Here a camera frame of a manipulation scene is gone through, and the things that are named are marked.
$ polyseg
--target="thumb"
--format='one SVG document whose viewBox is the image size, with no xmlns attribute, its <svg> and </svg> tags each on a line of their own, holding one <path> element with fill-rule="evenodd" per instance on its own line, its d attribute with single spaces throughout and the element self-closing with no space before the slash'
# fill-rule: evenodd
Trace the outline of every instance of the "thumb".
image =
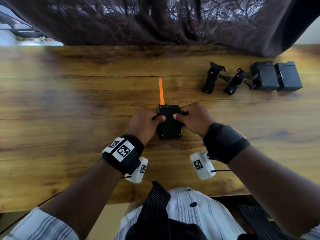
<svg viewBox="0 0 320 240">
<path fill-rule="evenodd" d="M 165 121 L 166 120 L 166 117 L 164 115 L 159 115 L 158 117 L 156 117 L 154 119 L 154 123 L 156 125 L 159 125 L 161 122 Z"/>
<path fill-rule="evenodd" d="M 173 115 L 173 118 L 174 118 L 175 120 L 180 121 L 180 122 L 182 122 L 182 123 L 184 123 L 185 117 L 186 117 L 185 115 L 182 115 L 182 114 L 180 114 L 180 113 L 175 113 L 175 114 Z"/>
</svg>

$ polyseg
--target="forearm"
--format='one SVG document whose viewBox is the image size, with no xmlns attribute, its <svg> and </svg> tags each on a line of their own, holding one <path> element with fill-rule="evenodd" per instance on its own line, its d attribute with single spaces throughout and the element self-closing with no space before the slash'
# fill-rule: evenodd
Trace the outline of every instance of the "forearm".
<svg viewBox="0 0 320 240">
<path fill-rule="evenodd" d="M 42 210 L 67 223 L 80 239 L 86 239 L 121 176 L 101 159 Z"/>
<path fill-rule="evenodd" d="M 249 146 L 229 168 L 281 229 L 300 237 L 320 222 L 320 186 Z"/>
</svg>

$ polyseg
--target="person's left hand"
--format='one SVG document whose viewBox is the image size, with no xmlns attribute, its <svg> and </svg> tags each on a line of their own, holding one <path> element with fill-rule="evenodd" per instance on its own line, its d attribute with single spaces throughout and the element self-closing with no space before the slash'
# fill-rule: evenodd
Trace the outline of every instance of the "person's left hand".
<svg viewBox="0 0 320 240">
<path fill-rule="evenodd" d="M 166 120 L 166 117 L 160 115 L 152 120 L 158 114 L 149 109 L 142 109 L 136 112 L 125 130 L 125 134 L 137 137 L 143 145 L 146 145 L 155 134 L 157 126 Z"/>
</svg>

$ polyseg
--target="black wristband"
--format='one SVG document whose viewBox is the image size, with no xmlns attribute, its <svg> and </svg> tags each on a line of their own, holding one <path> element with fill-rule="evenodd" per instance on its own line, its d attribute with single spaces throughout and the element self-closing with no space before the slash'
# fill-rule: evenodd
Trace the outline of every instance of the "black wristband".
<svg viewBox="0 0 320 240">
<path fill-rule="evenodd" d="M 228 164 L 250 145 L 250 142 L 229 125 L 213 123 L 203 138 L 210 159 Z"/>
<path fill-rule="evenodd" d="M 104 152 L 102 154 L 102 159 L 120 171 L 123 175 L 126 173 L 131 175 L 133 174 L 134 170 L 140 166 L 141 162 L 139 158 L 143 152 L 144 145 L 137 137 L 133 135 L 123 135 L 121 138 L 123 138 L 124 141 L 115 147 L 110 153 Z M 125 157 L 120 162 L 112 154 L 118 150 L 125 141 L 129 141 L 134 146 L 134 149 L 130 151 L 130 156 Z"/>
</svg>

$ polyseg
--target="black box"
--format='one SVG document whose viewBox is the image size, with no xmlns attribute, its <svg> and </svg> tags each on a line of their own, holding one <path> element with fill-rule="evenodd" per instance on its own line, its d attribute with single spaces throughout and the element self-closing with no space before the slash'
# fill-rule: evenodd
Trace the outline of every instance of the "black box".
<svg viewBox="0 0 320 240">
<path fill-rule="evenodd" d="M 293 61 L 275 64 L 279 88 L 277 91 L 297 91 L 302 88 L 302 83 Z"/>
<path fill-rule="evenodd" d="M 173 118 L 173 115 L 178 114 L 179 112 L 179 105 L 159 104 L 158 113 L 166 117 L 166 120 L 161 122 L 157 127 L 157 133 L 159 134 L 160 139 L 179 139 L 182 137 L 182 123 Z"/>
<path fill-rule="evenodd" d="M 279 88 L 276 69 L 272 61 L 257 61 L 250 67 L 254 90 L 274 91 Z"/>
</svg>

